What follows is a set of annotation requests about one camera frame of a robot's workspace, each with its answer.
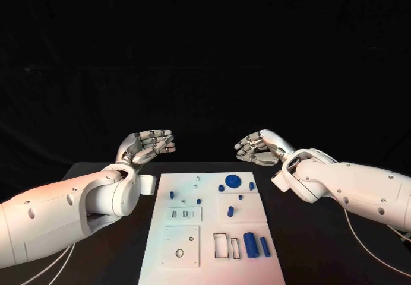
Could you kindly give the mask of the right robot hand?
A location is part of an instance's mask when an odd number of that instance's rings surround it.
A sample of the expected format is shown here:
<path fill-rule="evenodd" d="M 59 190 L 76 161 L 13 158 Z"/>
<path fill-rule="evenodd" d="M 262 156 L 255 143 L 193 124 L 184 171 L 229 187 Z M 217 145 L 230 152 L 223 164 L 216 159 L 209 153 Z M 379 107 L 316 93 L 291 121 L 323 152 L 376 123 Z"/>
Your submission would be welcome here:
<path fill-rule="evenodd" d="M 274 166 L 287 160 L 295 148 L 272 131 L 264 129 L 238 141 L 235 150 L 241 161 L 259 166 Z"/>

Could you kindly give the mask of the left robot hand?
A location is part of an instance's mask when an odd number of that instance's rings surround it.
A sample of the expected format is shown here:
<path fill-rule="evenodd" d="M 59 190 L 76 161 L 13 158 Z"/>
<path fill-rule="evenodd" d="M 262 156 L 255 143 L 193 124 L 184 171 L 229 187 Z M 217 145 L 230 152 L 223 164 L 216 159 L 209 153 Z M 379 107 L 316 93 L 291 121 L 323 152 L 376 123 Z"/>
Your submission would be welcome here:
<path fill-rule="evenodd" d="M 118 148 L 115 163 L 137 167 L 148 163 L 157 155 L 176 151 L 170 130 L 147 130 L 131 133 Z"/>

